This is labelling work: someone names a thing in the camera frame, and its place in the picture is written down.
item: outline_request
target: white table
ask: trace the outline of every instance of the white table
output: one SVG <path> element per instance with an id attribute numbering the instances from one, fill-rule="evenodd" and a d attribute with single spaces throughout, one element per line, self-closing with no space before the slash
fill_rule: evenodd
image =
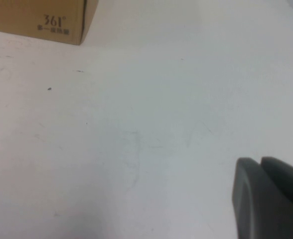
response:
<path id="1" fill-rule="evenodd" d="M 0 33 L 0 239 L 235 239 L 235 162 L 264 155 L 293 165 L 285 0 L 101 0 L 80 47 Z"/>

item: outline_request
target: brown cardboard box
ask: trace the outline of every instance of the brown cardboard box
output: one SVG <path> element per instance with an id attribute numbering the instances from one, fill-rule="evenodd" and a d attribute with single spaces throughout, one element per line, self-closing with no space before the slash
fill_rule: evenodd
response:
<path id="1" fill-rule="evenodd" d="M 0 0 L 0 31 L 79 45 L 98 0 Z"/>

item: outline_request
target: scuff mark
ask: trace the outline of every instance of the scuff mark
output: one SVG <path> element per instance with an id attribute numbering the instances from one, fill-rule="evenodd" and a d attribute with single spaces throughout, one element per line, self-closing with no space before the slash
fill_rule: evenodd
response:
<path id="1" fill-rule="evenodd" d="M 210 132 L 211 135 L 214 135 L 214 133 L 212 132 L 212 130 L 202 121 L 202 120 L 199 120 L 198 122 L 196 122 L 196 124 L 194 125 L 194 127 L 192 128 L 188 138 L 186 139 L 186 146 L 187 147 L 190 147 L 191 145 L 191 142 L 193 140 L 193 135 L 194 135 L 194 132 L 196 130 L 196 127 L 199 125 L 199 123 L 201 123 L 206 129 L 207 131 Z"/>
<path id="2" fill-rule="evenodd" d="M 135 137 L 135 176 L 128 191 L 132 190 L 140 179 L 140 153 L 141 153 L 141 135 L 138 131 L 130 132 Z"/>

